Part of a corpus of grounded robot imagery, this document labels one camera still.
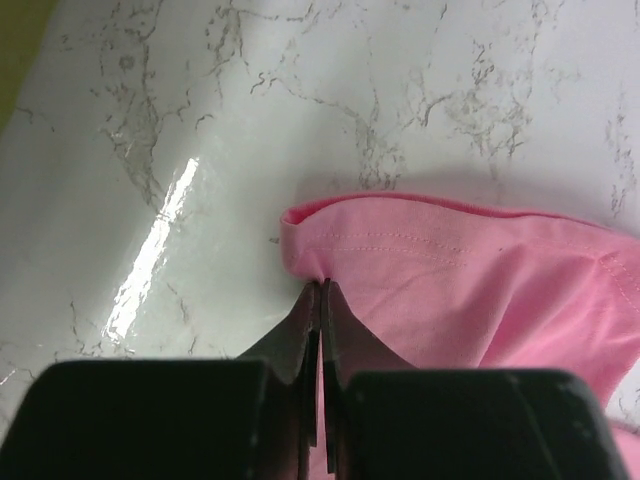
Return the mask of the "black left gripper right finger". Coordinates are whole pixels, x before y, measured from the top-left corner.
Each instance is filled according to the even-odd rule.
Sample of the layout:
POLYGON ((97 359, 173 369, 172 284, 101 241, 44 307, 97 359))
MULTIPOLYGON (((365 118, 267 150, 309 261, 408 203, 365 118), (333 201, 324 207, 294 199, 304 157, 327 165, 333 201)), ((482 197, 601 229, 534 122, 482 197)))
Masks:
POLYGON ((419 369, 321 288, 326 468, 337 479, 627 479, 594 394, 549 369, 419 369))

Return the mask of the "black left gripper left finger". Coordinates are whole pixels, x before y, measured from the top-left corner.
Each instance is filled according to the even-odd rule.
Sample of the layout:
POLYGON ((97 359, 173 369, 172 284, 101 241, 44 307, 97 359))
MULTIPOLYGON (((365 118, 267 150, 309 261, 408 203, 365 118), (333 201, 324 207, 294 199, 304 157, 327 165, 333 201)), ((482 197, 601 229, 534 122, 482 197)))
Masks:
POLYGON ((316 443, 320 288, 234 359, 74 360, 31 385, 5 479, 304 479, 316 443))

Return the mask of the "pink t shirt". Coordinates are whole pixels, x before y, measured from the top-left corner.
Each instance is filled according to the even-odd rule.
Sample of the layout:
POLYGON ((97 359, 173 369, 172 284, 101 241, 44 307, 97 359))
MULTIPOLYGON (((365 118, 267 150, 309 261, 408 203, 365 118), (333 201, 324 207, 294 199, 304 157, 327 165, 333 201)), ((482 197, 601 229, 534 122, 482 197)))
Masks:
POLYGON ((422 368, 560 368, 607 404, 639 358, 639 242, 601 226, 371 192, 289 208, 280 245, 422 368))

